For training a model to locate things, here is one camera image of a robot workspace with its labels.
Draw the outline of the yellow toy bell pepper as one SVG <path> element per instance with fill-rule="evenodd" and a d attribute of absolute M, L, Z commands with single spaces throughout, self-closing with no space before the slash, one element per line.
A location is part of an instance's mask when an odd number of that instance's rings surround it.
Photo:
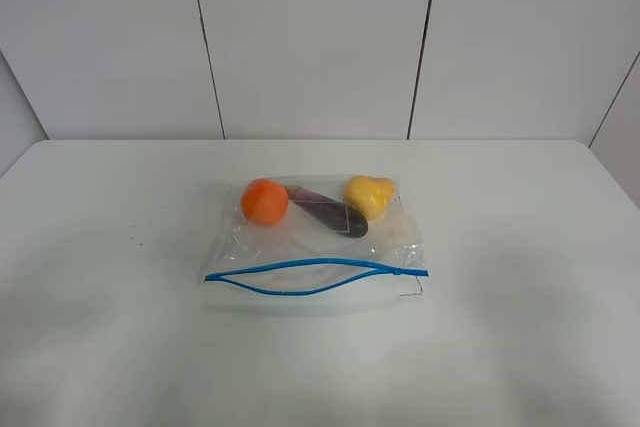
<path fill-rule="evenodd" d="M 388 208 L 395 194 L 391 179 L 371 176 L 354 176 L 346 184 L 344 202 L 361 212 L 368 220 L 379 218 Z"/>

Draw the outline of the orange toy fruit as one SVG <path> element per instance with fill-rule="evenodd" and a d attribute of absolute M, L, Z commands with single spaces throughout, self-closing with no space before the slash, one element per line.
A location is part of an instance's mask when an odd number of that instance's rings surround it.
<path fill-rule="evenodd" d="M 262 227 L 278 224 L 287 212 L 288 203 L 286 189 L 270 179 L 252 181 L 241 196 L 241 209 L 246 219 Z"/>

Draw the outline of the clear zip bag blue zipper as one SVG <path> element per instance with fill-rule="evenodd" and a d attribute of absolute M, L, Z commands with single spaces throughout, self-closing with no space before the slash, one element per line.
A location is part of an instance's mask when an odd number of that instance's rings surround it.
<path fill-rule="evenodd" d="M 344 202 L 359 174 L 267 177 Z M 378 309 L 422 295 L 429 276 L 422 235 L 400 197 L 368 221 L 359 239 L 330 231 L 290 200 L 284 218 L 262 227 L 244 216 L 241 196 L 254 180 L 213 191 L 216 229 L 201 270 L 203 304 L 215 312 L 288 315 Z M 399 269 L 400 276 L 390 274 Z"/>

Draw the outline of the dark purple toy eggplant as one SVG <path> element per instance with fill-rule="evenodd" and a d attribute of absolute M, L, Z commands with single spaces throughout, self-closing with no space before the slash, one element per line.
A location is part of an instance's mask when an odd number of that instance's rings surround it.
<path fill-rule="evenodd" d="M 369 230 L 366 217 L 356 208 L 300 186 L 287 185 L 289 200 L 319 221 L 330 231 L 359 239 Z"/>

